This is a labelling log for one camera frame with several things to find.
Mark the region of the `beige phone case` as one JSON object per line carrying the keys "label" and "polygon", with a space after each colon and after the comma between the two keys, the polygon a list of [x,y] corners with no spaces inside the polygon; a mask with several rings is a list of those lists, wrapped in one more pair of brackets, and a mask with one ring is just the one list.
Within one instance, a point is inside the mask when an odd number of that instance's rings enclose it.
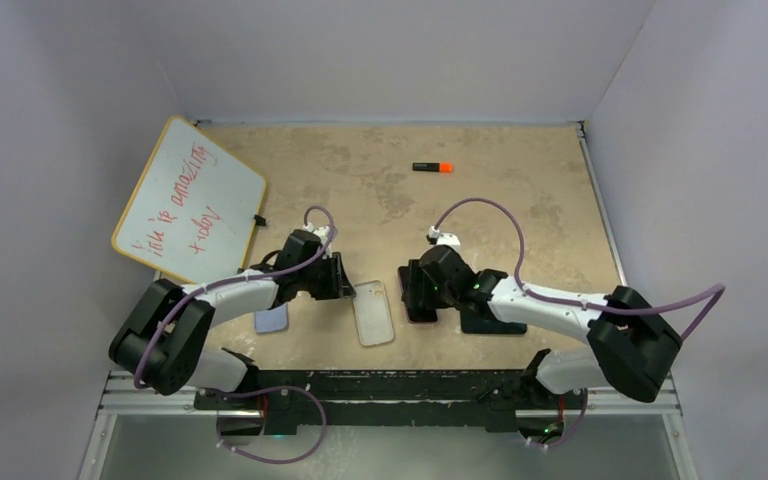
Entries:
{"label": "beige phone case", "polygon": [[353,308],[359,342],[373,347],[391,342],[395,337],[384,283],[380,280],[353,286]]}

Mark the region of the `lavender phone case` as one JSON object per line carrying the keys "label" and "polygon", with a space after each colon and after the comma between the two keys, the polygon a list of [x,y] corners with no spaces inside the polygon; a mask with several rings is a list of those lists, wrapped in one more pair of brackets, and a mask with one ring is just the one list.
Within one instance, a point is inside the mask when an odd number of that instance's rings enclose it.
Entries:
{"label": "lavender phone case", "polygon": [[289,326],[288,305],[282,304],[269,310],[255,312],[253,324],[257,334],[277,333],[286,330]]}

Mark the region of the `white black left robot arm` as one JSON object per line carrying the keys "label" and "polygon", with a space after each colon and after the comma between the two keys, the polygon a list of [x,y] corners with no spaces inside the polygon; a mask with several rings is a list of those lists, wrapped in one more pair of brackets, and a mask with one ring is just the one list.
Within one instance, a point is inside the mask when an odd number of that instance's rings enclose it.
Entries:
{"label": "white black left robot arm", "polygon": [[244,354],[208,348],[214,326],[276,312],[300,292],[315,301],[350,299],[356,311],[386,298],[369,282],[350,283],[340,253],[329,249],[334,235],[330,227],[296,229],[261,262],[207,284],[152,282],[112,339],[109,359],[132,373],[139,389],[171,395],[189,386],[219,391],[232,408],[249,407],[257,399],[259,368]]}

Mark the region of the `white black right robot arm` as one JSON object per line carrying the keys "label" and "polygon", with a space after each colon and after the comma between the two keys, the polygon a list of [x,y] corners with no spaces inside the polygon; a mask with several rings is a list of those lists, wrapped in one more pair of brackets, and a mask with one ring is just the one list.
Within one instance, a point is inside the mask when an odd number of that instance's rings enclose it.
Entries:
{"label": "white black right robot arm", "polygon": [[538,354],[521,381],[524,399],[544,407],[576,389],[612,387],[639,402],[659,395],[681,336],[635,290],[578,294],[521,287],[505,272],[474,271],[452,247],[436,245],[417,262],[444,306],[496,324],[538,327],[582,342]]}

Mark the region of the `orange black marker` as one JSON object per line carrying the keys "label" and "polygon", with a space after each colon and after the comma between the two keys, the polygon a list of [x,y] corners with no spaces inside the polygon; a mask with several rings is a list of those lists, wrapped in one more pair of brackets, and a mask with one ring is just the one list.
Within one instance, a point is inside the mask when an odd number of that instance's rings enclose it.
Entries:
{"label": "orange black marker", "polygon": [[452,173],[454,170],[453,165],[447,162],[415,162],[411,167],[416,172]]}

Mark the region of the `yellow-framed whiteboard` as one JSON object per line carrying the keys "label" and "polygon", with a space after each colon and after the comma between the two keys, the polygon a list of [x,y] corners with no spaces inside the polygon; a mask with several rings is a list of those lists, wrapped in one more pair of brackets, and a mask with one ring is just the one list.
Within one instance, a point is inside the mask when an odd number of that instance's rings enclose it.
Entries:
{"label": "yellow-framed whiteboard", "polygon": [[115,251],[188,283],[244,263],[265,178],[180,116],[166,122],[111,237]]}

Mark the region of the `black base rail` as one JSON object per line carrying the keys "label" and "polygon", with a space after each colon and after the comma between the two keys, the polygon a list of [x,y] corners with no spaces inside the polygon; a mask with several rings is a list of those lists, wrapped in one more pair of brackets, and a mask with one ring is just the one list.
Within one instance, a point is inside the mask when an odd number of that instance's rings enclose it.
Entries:
{"label": "black base rail", "polygon": [[268,435],[298,427],[478,427],[490,433],[549,437],[583,396],[559,396],[524,370],[260,370],[229,396],[200,388],[198,410],[251,410]]}

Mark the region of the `aluminium frame rail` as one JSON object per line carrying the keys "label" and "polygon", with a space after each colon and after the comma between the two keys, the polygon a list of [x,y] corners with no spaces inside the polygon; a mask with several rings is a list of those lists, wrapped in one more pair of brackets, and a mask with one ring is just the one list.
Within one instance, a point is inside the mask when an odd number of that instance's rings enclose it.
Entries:
{"label": "aluminium frame rail", "polygon": [[[131,375],[121,370],[108,373],[99,406],[96,410],[90,444],[80,468],[81,479],[101,477],[116,420],[126,416],[214,416],[214,411],[197,410],[194,407],[197,391],[185,387],[181,391],[162,396],[148,390],[137,390]],[[593,388],[587,402],[588,419],[596,416],[644,416],[651,415],[663,422],[676,473],[680,479],[699,477],[682,420],[680,397],[672,378],[668,378],[656,400],[640,403],[608,387]]]}

